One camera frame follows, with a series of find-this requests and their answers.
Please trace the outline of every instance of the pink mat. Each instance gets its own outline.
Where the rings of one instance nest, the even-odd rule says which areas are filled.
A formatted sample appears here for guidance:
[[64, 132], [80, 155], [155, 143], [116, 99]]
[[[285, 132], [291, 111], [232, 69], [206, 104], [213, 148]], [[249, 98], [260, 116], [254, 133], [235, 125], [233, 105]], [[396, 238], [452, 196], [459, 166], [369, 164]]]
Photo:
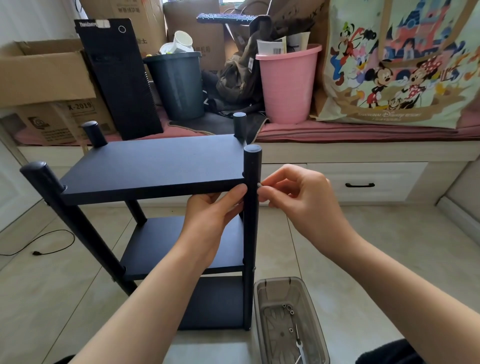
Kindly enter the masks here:
[[[158, 109], [164, 132], [141, 139], [176, 138], [202, 136], [177, 126], [169, 126], [165, 111]], [[15, 135], [24, 145], [41, 145], [40, 140], [29, 129], [24, 128]], [[107, 135], [109, 142], [120, 141], [118, 134]], [[480, 140], [480, 104], [471, 105], [463, 113], [457, 129], [408, 127], [396, 125], [343, 124], [322, 121], [303, 121], [298, 124], [266, 123], [259, 132], [256, 142], [383, 142], [383, 141], [435, 141], [435, 140]]]

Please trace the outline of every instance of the shelf board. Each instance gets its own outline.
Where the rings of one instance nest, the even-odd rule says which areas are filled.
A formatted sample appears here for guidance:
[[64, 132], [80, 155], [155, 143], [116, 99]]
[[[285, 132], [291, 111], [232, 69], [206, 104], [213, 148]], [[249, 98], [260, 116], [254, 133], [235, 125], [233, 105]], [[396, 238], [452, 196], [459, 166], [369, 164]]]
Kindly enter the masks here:
[[179, 330], [233, 328], [243, 328], [242, 277], [201, 277]]
[[[184, 216], [149, 218], [137, 225], [120, 264], [127, 268], [125, 279], [144, 279], [170, 251], [183, 226]], [[213, 263], [204, 274], [243, 270], [243, 222], [236, 216], [226, 227]]]
[[91, 149], [61, 183], [67, 205], [228, 191], [242, 183], [233, 135], [130, 140]]

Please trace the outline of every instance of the pink trash bin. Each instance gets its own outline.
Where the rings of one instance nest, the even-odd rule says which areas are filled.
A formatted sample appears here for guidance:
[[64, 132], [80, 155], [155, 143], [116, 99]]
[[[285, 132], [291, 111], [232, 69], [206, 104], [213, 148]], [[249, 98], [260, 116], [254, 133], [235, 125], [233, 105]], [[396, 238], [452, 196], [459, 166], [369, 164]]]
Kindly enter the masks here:
[[271, 122], [296, 124], [308, 119], [319, 44], [300, 52], [260, 55], [265, 112]]

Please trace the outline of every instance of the black drawer handle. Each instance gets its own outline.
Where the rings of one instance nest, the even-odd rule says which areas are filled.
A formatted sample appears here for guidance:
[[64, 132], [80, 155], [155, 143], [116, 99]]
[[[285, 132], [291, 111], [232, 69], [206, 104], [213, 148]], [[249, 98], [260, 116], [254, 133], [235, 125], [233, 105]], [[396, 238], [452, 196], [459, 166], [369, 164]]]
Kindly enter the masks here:
[[368, 187], [375, 187], [375, 184], [374, 183], [369, 183], [369, 184], [364, 184], [364, 185], [361, 185], [361, 186], [355, 186], [353, 184], [346, 183], [345, 186], [348, 187], [348, 188], [368, 188]]

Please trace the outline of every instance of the castle illustration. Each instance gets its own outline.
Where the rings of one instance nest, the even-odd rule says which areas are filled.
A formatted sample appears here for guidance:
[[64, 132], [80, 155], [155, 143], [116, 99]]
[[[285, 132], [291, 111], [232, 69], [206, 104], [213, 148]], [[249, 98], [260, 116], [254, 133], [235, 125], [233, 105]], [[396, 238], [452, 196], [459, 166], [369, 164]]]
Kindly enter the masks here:
[[388, 29], [385, 42], [385, 58], [408, 60], [434, 53], [452, 32], [453, 19], [444, 24], [451, 0], [432, 0], [426, 9], [426, 0], [420, 0], [417, 7], [406, 18], [402, 18], [393, 36], [393, 27]]

